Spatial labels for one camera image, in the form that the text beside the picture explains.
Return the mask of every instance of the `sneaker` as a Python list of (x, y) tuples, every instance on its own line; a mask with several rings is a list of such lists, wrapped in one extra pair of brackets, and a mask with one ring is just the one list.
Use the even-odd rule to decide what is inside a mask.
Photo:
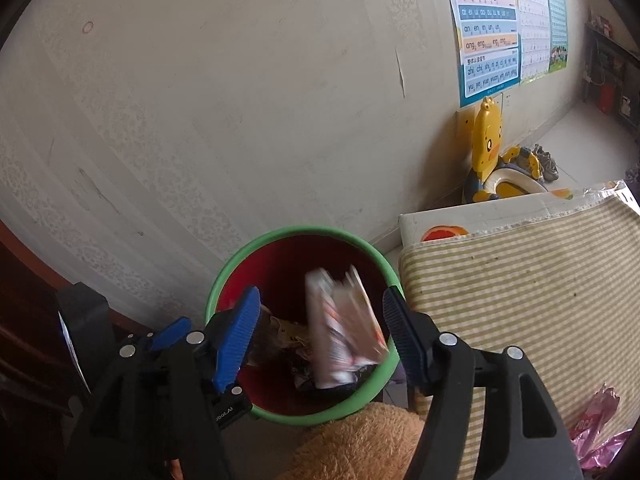
[(554, 158), (549, 155), (549, 152), (545, 152), (542, 146), (536, 144), (533, 147), (533, 154), (538, 158), (540, 167), (542, 168), (542, 176), (547, 182), (553, 182), (558, 179), (558, 167)]

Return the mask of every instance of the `green trash can rim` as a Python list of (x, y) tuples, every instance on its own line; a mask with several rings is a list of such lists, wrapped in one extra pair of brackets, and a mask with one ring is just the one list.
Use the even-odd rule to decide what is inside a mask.
[[(247, 245), (243, 246), (236, 254), (234, 254), (231, 259), (224, 265), (224, 267), (222, 267), (222, 270), (220, 270), (220, 273), (213, 282), (211, 292), (209, 293), (209, 299), (207, 300), (207, 309), (205, 312), (205, 323), (209, 322), (209, 319), (211, 319), (211, 316), (213, 316), (216, 311), (216, 307), (218, 306), (218, 298), (220, 297), (220, 293), (225, 286), (226, 280), (228, 280), (234, 270), (236, 270), (236, 267), (240, 265), (240, 263), (246, 257), (248, 257), (249, 254), (252, 254), (254, 251), (257, 251), (261, 247), (264, 247), (265, 245), (276, 240), (305, 234), (331, 236), (333, 238), (344, 240), (345, 242), (348, 242), (351, 245), (359, 248), (372, 260), (374, 260), (374, 262), (380, 269), (380, 272), (382, 273), (386, 284), (388, 286), (395, 285), (398, 287), (398, 289), (400, 289), (400, 291), (402, 291), (398, 276), (392, 269), (389, 262), (375, 247), (364, 241), (362, 238), (333, 227), (285, 227), (263, 234), (262, 236), (259, 236), (256, 239), (252, 240)], [(398, 366), (399, 358), (398, 351), (396, 350), (396, 345), (390, 337), (386, 344), (389, 349), (389, 355), (386, 357), (385, 361), (382, 364), (376, 366), (371, 376), (352, 395), (350, 395), (342, 402), (339, 402), (335, 406), (332, 406), (327, 410), (322, 410), (322, 412), (312, 413), (310, 415), (293, 416), (268, 412), (267, 410), (254, 405), (252, 408), (252, 413), (259, 416), (260, 418), (264, 418), (272, 422), (277, 422), (279, 424), (287, 424), (289, 426), (316, 426), (317, 424), (322, 424), (324, 422), (336, 420), (338, 418), (344, 418), (347, 415), (351, 415), (351, 413), (357, 412), (358, 410), (362, 409), (368, 402), (371, 402), (373, 398), (382, 390), (382, 388), (384, 388), (385, 384), (390, 379), (391, 375)]]

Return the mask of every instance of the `plaid fabric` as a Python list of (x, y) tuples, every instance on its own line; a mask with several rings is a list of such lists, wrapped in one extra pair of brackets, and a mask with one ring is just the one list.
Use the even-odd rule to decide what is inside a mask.
[[(520, 346), (565, 424), (607, 383), (618, 412), (599, 441), (640, 413), (640, 217), (612, 197), (584, 211), (417, 244), (400, 259), (412, 310), (470, 346)], [(426, 416), (428, 400), (416, 394)], [(476, 388), (459, 478), (474, 474), (484, 390)]]

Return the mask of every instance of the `pink plastic wrapper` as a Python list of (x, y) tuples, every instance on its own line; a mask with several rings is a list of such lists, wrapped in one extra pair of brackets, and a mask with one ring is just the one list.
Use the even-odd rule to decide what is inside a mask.
[(604, 425), (616, 413), (619, 403), (620, 397), (615, 394), (613, 388), (607, 388), (607, 385), (603, 384), (591, 397), (578, 423), (569, 430), (569, 437), (580, 462), (590, 452)]
[(629, 435), (631, 435), (631, 430), (626, 430), (612, 436), (596, 449), (588, 452), (587, 455), (580, 460), (580, 467), (584, 471), (588, 471), (608, 466), (616, 457)]

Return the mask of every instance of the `green poster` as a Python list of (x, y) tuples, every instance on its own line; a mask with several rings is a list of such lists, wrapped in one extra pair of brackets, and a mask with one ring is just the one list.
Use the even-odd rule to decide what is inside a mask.
[(551, 27), (551, 56), (549, 72), (566, 67), (569, 50), (569, 34), (566, 28), (566, 3), (564, 0), (548, 0)]

